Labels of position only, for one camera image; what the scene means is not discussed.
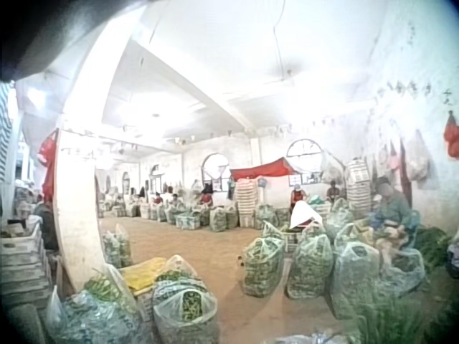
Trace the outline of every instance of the stacked crate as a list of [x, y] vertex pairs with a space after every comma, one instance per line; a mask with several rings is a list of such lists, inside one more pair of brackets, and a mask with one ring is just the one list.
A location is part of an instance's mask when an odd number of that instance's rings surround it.
[[52, 281], [40, 223], [34, 225], [29, 236], [2, 237], [0, 253], [3, 307], [31, 303], [39, 311], [45, 309]]
[[241, 227], [255, 227], [255, 207], [257, 206], [257, 184], [251, 179], [240, 179], [236, 183], [235, 198], [239, 210]]
[[372, 209], [370, 175], [366, 163], [356, 159], [346, 167], [347, 199], [354, 207], [355, 219], [365, 217]]

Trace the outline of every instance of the red canopy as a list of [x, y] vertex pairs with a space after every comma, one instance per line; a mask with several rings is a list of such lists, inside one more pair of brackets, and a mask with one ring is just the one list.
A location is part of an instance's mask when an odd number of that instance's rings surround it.
[[280, 158], [272, 163], [266, 163], [252, 168], [238, 168], [231, 170], [231, 176], [235, 181], [238, 179], [255, 179], [264, 177], [282, 177], [298, 174], [285, 158]]

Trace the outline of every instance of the concrete floor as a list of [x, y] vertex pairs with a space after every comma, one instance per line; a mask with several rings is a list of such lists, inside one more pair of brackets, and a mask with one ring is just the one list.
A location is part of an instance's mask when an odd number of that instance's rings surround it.
[[[118, 223], [126, 228], [134, 262], [180, 254], [195, 268], [218, 299], [221, 344], [259, 344], [268, 338], [308, 334], [315, 329], [339, 330], [343, 326], [333, 317], [323, 297], [289, 300], [283, 294], [285, 272], [284, 280], [270, 297], [257, 299], [242, 292], [243, 271], [237, 266], [237, 256], [260, 235], [259, 231], [241, 228], [222, 233], [208, 229], [182, 231], [140, 218], [105, 218], [101, 223], [103, 231], [114, 230]], [[433, 316], [453, 293], [459, 292], [459, 284], [442, 269], [432, 274], [430, 280], [429, 285], [410, 297], [422, 300], [426, 313]]]

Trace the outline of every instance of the window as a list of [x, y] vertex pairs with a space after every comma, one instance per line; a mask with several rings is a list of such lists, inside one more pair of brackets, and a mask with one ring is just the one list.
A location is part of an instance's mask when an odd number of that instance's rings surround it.
[[226, 159], [222, 154], [212, 154], [202, 165], [202, 185], [210, 183], [214, 191], [228, 191], [231, 173]]
[[290, 186], [306, 185], [321, 182], [322, 150], [312, 140], [303, 139], [292, 143], [287, 150], [287, 158], [305, 173], [288, 177]]
[[159, 165], [153, 166], [150, 171], [150, 190], [151, 194], [155, 194], [156, 192], [161, 193], [161, 188], [163, 185], [163, 175], [159, 170]]
[[129, 174], [127, 172], [123, 173], [123, 194], [129, 194], [129, 186], [131, 184], [131, 180], [129, 179]]

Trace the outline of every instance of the red cloth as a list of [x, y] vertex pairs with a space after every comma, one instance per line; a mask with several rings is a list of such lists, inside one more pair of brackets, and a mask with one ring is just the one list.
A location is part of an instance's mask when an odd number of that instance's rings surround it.
[[459, 126], [456, 124], [452, 111], [450, 111], [450, 116], [446, 122], [443, 137], [448, 142], [448, 155], [451, 158], [459, 159]]
[[252, 168], [238, 168], [230, 170], [235, 181], [239, 179], [255, 179], [259, 176], [282, 177], [298, 174], [285, 158], [280, 158], [272, 163], [266, 163]]
[[42, 186], [44, 201], [52, 201], [55, 195], [55, 162], [56, 162], [56, 140], [59, 129], [49, 135], [40, 146], [38, 154], [41, 155], [40, 163], [47, 168], [46, 176]]

